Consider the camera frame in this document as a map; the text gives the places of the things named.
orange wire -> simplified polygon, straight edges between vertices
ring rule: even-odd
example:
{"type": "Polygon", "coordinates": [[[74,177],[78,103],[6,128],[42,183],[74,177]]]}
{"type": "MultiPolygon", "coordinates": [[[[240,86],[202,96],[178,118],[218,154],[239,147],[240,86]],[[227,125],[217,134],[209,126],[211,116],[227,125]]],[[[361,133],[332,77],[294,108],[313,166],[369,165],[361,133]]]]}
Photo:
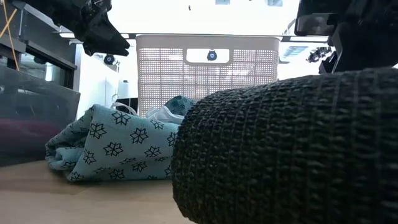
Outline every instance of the orange wire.
{"type": "Polygon", "coordinates": [[[14,18],[14,16],[12,16],[12,15],[15,15],[17,9],[14,9],[14,12],[12,12],[10,19],[8,19],[6,0],[3,0],[2,7],[4,9],[4,16],[6,17],[6,22],[7,22],[6,26],[7,26],[7,30],[8,30],[8,36],[10,37],[11,50],[12,50],[12,55],[14,56],[15,67],[17,68],[17,71],[19,71],[17,55],[15,54],[14,43],[12,43],[11,30],[10,30],[10,22],[12,21],[12,18],[14,18]]]}
{"type": "Polygon", "coordinates": [[[7,27],[10,26],[10,22],[11,22],[11,20],[14,18],[15,13],[17,13],[17,9],[14,9],[14,12],[12,12],[12,14],[11,14],[11,16],[10,16],[10,19],[8,20],[6,26],[4,26],[4,28],[2,29],[2,31],[1,31],[1,33],[0,33],[0,37],[2,37],[2,35],[3,35],[4,32],[6,31],[7,27]]]}

glass panel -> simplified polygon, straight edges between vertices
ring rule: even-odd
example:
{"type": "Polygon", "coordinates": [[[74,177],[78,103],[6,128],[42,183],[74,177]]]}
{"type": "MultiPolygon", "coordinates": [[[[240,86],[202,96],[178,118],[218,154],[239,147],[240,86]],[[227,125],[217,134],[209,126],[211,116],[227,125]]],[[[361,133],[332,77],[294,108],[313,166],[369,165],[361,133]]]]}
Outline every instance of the glass panel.
{"type": "Polygon", "coordinates": [[[44,159],[46,142],[75,120],[79,98],[73,90],[0,67],[0,167],[44,159]]]}
{"type": "Polygon", "coordinates": [[[6,67],[7,66],[7,58],[4,56],[0,56],[0,67],[6,67]]]}
{"type": "Polygon", "coordinates": [[[20,71],[61,86],[65,85],[66,71],[31,54],[22,54],[20,71]]]}

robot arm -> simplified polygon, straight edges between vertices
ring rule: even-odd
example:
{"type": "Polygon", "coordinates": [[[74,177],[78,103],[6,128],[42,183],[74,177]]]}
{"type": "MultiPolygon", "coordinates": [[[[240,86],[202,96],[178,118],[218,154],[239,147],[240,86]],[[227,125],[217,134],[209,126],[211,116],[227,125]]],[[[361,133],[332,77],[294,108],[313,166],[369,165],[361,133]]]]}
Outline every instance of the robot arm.
{"type": "Polygon", "coordinates": [[[296,21],[296,35],[329,36],[336,49],[320,73],[398,63],[398,0],[301,0],[296,21]]]}
{"type": "Polygon", "coordinates": [[[18,9],[26,4],[49,16],[57,26],[71,30],[83,42],[88,55],[104,53],[127,56],[130,44],[108,19],[111,0],[12,0],[18,9]]]}

ceiling light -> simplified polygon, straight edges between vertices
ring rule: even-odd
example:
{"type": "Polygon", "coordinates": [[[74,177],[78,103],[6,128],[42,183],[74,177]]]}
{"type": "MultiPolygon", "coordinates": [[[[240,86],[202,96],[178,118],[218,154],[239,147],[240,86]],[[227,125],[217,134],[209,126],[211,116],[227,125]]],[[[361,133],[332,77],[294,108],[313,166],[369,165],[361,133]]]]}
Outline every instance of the ceiling light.
{"type": "Polygon", "coordinates": [[[73,33],[61,33],[60,36],[62,38],[75,38],[75,35],[73,33]]]}

white cloth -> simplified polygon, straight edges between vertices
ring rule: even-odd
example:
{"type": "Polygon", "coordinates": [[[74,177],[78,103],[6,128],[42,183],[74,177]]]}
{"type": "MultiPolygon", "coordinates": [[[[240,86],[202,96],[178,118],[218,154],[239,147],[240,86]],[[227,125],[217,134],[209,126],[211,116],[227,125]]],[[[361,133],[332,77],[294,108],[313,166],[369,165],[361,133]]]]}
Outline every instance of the white cloth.
{"type": "Polygon", "coordinates": [[[161,109],[149,109],[146,113],[146,118],[174,124],[181,124],[184,120],[184,116],[172,114],[166,106],[162,106],[161,109]]]}
{"type": "Polygon", "coordinates": [[[127,108],[127,110],[129,110],[132,115],[138,116],[137,112],[133,108],[131,108],[128,105],[122,104],[122,103],[118,103],[118,102],[112,103],[111,108],[116,109],[117,106],[123,106],[123,107],[127,108]]]}

